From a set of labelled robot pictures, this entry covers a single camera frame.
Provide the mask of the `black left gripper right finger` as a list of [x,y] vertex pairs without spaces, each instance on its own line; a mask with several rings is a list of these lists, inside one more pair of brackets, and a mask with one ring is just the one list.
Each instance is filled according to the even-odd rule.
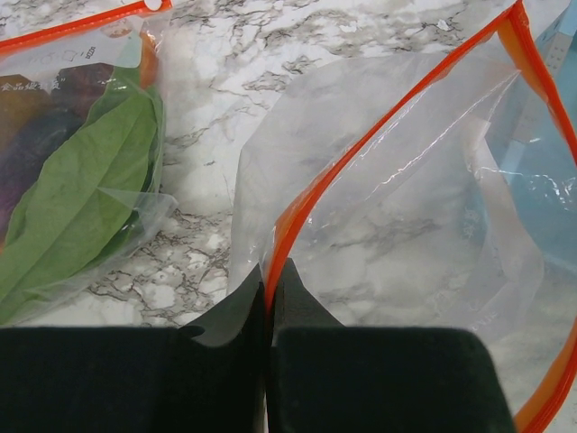
[[347,327],[283,267],[271,313],[272,432],[511,432],[485,345],[447,327]]

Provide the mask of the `clear zip bag orange zipper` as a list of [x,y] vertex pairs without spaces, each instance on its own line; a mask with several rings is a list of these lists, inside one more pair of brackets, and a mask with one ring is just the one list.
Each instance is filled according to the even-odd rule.
[[1,44],[1,322],[44,313],[148,242],[160,190],[169,1]]

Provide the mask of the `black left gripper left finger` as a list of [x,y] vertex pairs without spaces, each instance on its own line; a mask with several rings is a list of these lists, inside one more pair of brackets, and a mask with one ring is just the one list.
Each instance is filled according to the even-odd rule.
[[4,432],[260,432],[264,296],[254,268],[182,327],[1,332]]

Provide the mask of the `purple eggplant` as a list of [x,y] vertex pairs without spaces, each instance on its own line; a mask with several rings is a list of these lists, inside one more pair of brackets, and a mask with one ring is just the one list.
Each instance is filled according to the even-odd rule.
[[38,179],[44,162],[83,124],[65,108],[28,121],[1,154],[1,230],[8,225],[22,195]]

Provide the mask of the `green leafy vegetable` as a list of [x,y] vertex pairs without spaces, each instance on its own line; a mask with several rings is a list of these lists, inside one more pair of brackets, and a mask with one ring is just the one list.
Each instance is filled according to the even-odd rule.
[[95,282],[174,206],[160,193],[165,113],[152,72],[104,63],[64,69],[50,101],[38,115],[65,108],[83,124],[44,162],[1,230],[6,325]]

